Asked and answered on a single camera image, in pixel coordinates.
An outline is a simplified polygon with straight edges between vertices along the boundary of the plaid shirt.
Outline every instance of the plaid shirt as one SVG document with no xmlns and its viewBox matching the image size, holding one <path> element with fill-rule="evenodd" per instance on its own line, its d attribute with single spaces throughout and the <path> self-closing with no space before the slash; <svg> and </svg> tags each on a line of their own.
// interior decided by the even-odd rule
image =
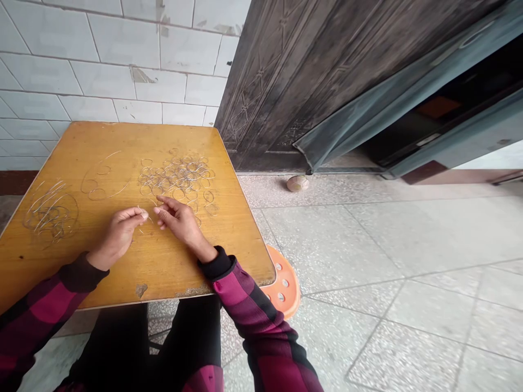
<svg viewBox="0 0 523 392">
<path fill-rule="evenodd" d="M 213 262 L 199 265 L 245 339 L 256 391 L 323 391 L 305 349 L 296 342 L 296 331 L 236 257 L 228 256 L 221 247 L 216 249 L 218 257 Z M 34 355 L 109 274 L 92 267 L 86 254 L 40 282 L 0 316 L 0 390 L 16 391 L 33 366 Z M 67 390 L 84 391 L 85 387 L 73 384 Z M 199 369 L 183 391 L 223 391 L 222 369 L 212 365 Z"/>
</svg>

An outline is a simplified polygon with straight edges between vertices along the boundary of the person's right hand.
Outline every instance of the person's right hand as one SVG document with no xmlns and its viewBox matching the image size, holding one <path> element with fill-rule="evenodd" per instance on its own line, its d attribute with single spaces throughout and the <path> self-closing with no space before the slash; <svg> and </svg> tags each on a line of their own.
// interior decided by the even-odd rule
<svg viewBox="0 0 523 392">
<path fill-rule="evenodd" d="M 210 262 L 218 256 L 218 251 L 207 241 L 198 227 L 191 207 L 179 201 L 165 197 L 156 196 L 163 202 L 160 207 L 154 207 L 153 211 L 158 215 L 158 225 L 164 230 L 168 227 L 176 238 L 186 244 L 202 263 Z"/>
</svg>

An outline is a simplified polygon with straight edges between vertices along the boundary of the white tiled wall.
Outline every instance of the white tiled wall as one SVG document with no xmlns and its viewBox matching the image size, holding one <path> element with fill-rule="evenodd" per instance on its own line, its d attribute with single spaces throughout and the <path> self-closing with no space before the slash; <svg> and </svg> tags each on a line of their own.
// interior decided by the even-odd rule
<svg viewBox="0 0 523 392">
<path fill-rule="evenodd" d="M 251 0 L 0 0 L 0 170 L 71 121 L 212 126 Z"/>
</svg>

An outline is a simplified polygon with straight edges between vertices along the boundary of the decorative door pattern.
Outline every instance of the decorative door pattern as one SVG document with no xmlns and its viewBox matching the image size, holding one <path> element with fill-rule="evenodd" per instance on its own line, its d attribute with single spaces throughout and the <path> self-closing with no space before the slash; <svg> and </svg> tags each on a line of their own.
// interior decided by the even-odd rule
<svg viewBox="0 0 523 392">
<path fill-rule="evenodd" d="M 252 0 L 216 119 L 236 170 L 306 169 L 294 141 L 503 2 Z"/>
</svg>

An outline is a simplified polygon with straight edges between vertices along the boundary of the ball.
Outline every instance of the ball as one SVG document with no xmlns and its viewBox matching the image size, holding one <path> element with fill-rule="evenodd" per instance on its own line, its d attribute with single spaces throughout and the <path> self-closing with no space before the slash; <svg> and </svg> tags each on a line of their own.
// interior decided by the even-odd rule
<svg viewBox="0 0 523 392">
<path fill-rule="evenodd" d="M 309 180 L 305 176 L 294 176 L 287 181 L 287 188 L 291 192 L 304 191 L 309 187 Z"/>
</svg>

